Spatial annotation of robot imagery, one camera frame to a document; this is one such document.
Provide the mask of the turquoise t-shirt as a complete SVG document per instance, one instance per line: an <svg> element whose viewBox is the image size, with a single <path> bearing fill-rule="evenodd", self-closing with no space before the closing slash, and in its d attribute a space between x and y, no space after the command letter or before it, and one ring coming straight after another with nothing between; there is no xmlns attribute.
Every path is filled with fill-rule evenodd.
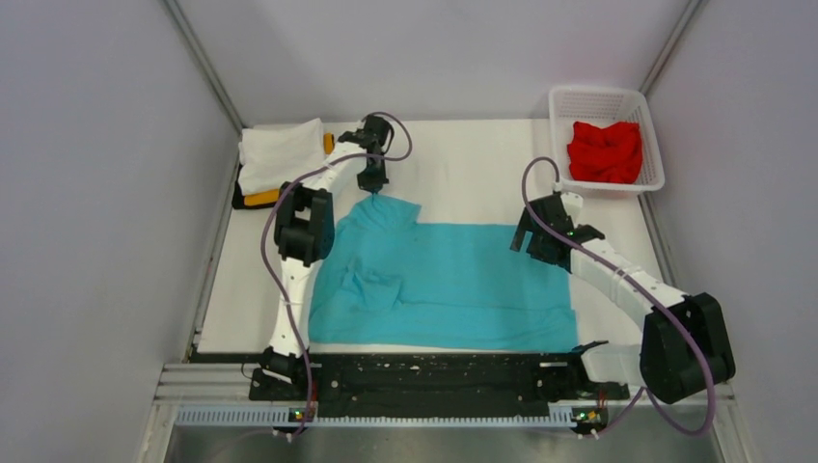
<svg viewBox="0 0 818 463"><path fill-rule="evenodd" d="M511 225L423 223L421 210L378 195L338 222L315 280L312 341L556 353L577 346L564 270L513 251Z"/></svg>

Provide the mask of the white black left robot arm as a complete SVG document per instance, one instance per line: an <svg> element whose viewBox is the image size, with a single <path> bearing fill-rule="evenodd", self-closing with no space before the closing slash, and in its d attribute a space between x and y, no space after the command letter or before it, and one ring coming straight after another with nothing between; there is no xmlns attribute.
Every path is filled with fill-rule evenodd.
<svg viewBox="0 0 818 463"><path fill-rule="evenodd" d="M343 132L325 160L286 181L262 229L261 259L279 290L276 321L259 360L259 388L286 398L314 398L309 354L309 309L318 270L335 240L335 197L350 181L375 194L389 180L395 128L385 112L364 116Z"/></svg>

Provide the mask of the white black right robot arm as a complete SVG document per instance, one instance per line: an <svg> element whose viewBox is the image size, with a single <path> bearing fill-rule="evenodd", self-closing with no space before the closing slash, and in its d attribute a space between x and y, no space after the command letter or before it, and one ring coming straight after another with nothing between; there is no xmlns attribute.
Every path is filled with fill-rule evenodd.
<svg viewBox="0 0 818 463"><path fill-rule="evenodd" d="M591 397L604 383L626 384L673 404L732 379L736 364L718 300L661 282L601 231L575 224L582 205L581 196L560 192L526 203L510 248L594 287L636 324L641 341L577 348L581 361L565 372L568 390Z"/></svg>

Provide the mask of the yellow folded t-shirt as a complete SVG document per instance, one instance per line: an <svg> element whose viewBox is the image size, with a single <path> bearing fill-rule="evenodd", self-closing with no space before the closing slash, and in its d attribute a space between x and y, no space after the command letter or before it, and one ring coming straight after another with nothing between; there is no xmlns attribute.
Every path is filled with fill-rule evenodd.
<svg viewBox="0 0 818 463"><path fill-rule="evenodd" d="M323 136L323 148L326 155L332 153L335 148L335 136L331 132L326 132ZM247 209L258 209L271 207L279 200L280 192L278 189L272 189L261 193L256 193L248 196L243 196L240 207Z"/></svg>

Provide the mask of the white folded t-shirt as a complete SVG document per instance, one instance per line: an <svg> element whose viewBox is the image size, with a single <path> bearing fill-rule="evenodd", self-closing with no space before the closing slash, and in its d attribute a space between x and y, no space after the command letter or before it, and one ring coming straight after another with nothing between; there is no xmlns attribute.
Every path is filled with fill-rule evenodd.
<svg viewBox="0 0 818 463"><path fill-rule="evenodd" d="M242 194L278 189L319 167L326 156L323 135L321 119L284 129L243 129L238 145Z"/></svg>

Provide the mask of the red t-shirt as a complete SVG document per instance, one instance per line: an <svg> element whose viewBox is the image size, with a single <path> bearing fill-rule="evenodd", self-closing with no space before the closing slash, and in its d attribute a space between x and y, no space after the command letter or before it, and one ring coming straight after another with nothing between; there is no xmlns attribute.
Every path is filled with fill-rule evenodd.
<svg viewBox="0 0 818 463"><path fill-rule="evenodd" d="M573 138L567 145L569 173L578 181L634 184L643 162L641 127L617 122L597 127L573 123Z"/></svg>

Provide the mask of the black folded t-shirt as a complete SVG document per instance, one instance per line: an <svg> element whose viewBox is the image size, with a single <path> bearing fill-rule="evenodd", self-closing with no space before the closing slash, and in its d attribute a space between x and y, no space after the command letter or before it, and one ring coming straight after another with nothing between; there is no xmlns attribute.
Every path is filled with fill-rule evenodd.
<svg viewBox="0 0 818 463"><path fill-rule="evenodd" d="M242 170L243 170L243 166L242 166L242 165L239 165L239 166L238 166L238 168L237 168L237 171L236 171L236 176L237 176L237 177L239 177L239 176L240 176L240 174L242 173ZM244 194L243 194L243 191L242 191L242 189L241 189L241 187L240 187L240 184L239 184L238 178L236 178L236 179L235 179L235 181L233 182L233 187L232 187L232 208L233 208L233 209L235 209L235 210L258 210L258 209L264 209L264 208L258 208L258 209L247 209L247 208L241 208L241 207L240 207L240 203L241 203L241 199L242 199L242 197L243 197L243 196L248 196L248 195L244 195Z"/></svg>

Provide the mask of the white plastic laundry basket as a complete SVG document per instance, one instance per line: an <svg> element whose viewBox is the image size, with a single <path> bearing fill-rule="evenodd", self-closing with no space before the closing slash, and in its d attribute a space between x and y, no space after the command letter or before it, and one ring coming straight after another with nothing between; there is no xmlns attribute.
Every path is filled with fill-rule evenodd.
<svg viewBox="0 0 818 463"><path fill-rule="evenodd" d="M560 181L575 191L604 191L638 195L661 189L665 175L654 126L645 97L633 90L610 87L562 85L548 95L552 155L559 165ZM641 163L638 174L628 182L577 179L570 172L569 144L575 138L575 124L606 129L617 123L638 127Z"/></svg>

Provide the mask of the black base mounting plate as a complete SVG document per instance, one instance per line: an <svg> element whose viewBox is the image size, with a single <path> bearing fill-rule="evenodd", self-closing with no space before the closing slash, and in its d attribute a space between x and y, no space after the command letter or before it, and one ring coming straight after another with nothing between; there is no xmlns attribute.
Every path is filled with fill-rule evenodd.
<svg viewBox="0 0 818 463"><path fill-rule="evenodd" d="M321 418L544 417L561 400L627 399L626 386L588 379L576 353L338 354L292 364L291 382L257 368L252 401L310 398Z"/></svg>

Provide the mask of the aluminium frame post left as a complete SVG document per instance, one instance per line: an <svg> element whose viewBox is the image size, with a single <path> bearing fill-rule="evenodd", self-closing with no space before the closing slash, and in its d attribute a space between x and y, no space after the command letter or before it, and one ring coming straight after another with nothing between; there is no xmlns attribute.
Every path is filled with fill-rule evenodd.
<svg viewBox="0 0 818 463"><path fill-rule="evenodd" d="M215 66L212 64L203 43L199 39L193 24L187 17L180 2L178 0L159 0L158 3L169 15L174 28L177 30L184 46L188 50L193 64L204 79L222 112L228 118L233 130L240 134L245 127L245 123L242 121L222 79L218 75Z"/></svg>

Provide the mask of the aluminium frame post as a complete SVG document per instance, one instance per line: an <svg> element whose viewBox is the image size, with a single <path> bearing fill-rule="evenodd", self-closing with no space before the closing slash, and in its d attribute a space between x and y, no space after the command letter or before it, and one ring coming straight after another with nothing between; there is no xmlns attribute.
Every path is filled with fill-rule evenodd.
<svg viewBox="0 0 818 463"><path fill-rule="evenodd" d="M672 26L670 32L668 33L667 39L665 40L662 48L653 61L651 68L642 81L639 87L640 93L645 96L650 94L657 80L661 77L665 67L670 62L670 59L678 47L678 44L682 41L688 29L694 23L707 3L707 0L689 0L685 3L684 9Z"/></svg>
<svg viewBox="0 0 818 463"><path fill-rule="evenodd" d="M177 30L184 46L188 50L193 64L204 79L222 112L228 118L233 130L240 134L245 127L245 123L242 121L222 79L218 75L215 66L212 64L203 43L199 39L193 24L187 17L180 2L178 0L159 0L158 3L169 15L174 28Z"/></svg>

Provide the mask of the aluminium rail right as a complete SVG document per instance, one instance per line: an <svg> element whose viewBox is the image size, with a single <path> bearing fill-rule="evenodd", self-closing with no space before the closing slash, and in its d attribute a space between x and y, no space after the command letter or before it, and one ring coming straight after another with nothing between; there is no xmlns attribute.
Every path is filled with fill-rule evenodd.
<svg viewBox="0 0 818 463"><path fill-rule="evenodd" d="M625 400L632 398L636 389L624 383L595 382L589 379L586 368L579 358L562 362L557 367L544 367L540 364L538 372L542 378L537 381L536 391L549 402L560 400ZM693 365L680 374L670 371L650 370L645 389L652 397L663 404L675 404L690 397L708 393L703 370Z"/></svg>

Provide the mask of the aluminium rail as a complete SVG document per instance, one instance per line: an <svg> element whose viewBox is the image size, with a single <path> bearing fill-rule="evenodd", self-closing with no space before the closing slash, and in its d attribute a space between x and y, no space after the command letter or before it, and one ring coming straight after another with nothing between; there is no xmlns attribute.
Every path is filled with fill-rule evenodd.
<svg viewBox="0 0 818 463"><path fill-rule="evenodd" d="M249 373L241 364L166 364L153 401L161 404L247 402L251 386Z"/></svg>
<svg viewBox="0 0 818 463"><path fill-rule="evenodd" d="M542 378L537 381L536 391L549 402L560 400L625 400L632 398L636 389L624 383L595 382L589 379L586 368L579 358L562 362L557 367L544 367L540 364L538 372ZM675 404L690 397L708 393L703 370L693 365L680 374L670 371L650 370L645 389L652 397L663 404Z"/></svg>

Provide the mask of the aluminium rail left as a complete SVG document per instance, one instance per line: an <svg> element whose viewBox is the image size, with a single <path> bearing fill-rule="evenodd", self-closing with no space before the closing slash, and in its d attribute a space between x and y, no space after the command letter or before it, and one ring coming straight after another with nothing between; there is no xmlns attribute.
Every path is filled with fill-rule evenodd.
<svg viewBox="0 0 818 463"><path fill-rule="evenodd" d="M249 373L241 364L166 364L153 401L161 404L247 402L251 386Z"/></svg>

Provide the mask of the aluminium frame post right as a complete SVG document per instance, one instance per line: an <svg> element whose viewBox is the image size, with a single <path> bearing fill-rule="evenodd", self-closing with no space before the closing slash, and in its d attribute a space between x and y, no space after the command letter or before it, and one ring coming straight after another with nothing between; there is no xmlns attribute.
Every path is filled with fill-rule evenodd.
<svg viewBox="0 0 818 463"><path fill-rule="evenodd" d="M651 68L642 81L639 87L640 93L645 96L650 94L657 80L661 77L665 67L670 62L670 59L678 47L678 44L682 41L688 29L694 23L707 3L707 0L689 0L685 3L684 9L672 26L670 32L668 33L667 39L665 40L662 48L653 61Z"/></svg>

